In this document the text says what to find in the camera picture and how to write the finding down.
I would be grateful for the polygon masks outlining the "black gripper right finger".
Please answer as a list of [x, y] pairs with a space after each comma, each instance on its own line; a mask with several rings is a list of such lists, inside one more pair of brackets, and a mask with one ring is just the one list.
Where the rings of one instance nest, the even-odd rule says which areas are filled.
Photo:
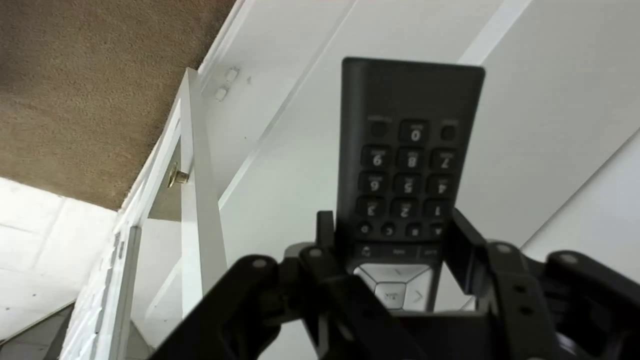
[[575, 251], [532, 260], [453, 209], [443, 262], [498, 327], [501, 360], [640, 360], [640, 283]]

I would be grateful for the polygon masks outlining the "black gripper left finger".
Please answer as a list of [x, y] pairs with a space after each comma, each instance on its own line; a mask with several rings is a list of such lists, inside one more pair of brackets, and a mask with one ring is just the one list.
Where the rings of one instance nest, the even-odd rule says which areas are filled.
[[203, 293], [149, 360], [258, 360], [300, 319], [317, 360], [425, 360], [407, 329], [333, 254], [333, 218], [316, 213], [316, 239], [284, 260], [249, 254]]

